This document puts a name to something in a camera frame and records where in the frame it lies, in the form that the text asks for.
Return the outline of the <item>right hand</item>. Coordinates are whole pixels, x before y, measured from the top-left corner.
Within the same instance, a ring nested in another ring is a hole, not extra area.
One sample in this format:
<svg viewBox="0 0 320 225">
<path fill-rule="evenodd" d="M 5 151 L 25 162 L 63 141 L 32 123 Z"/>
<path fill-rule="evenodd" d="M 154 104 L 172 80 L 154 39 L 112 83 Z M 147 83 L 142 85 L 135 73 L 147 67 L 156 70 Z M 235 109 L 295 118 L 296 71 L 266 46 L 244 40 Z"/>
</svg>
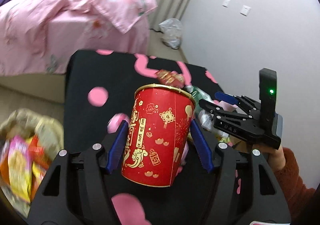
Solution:
<svg viewBox="0 0 320 225">
<path fill-rule="evenodd" d="M 286 164 L 286 159 L 283 152 L 283 147 L 280 147 L 276 150 L 272 147 L 269 147 L 265 144 L 255 144 L 253 149 L 259 150 L 261 153 L 268 154 L 268 164 L 273 172 L 280 171 L 284 168 Z"/>
</svg>

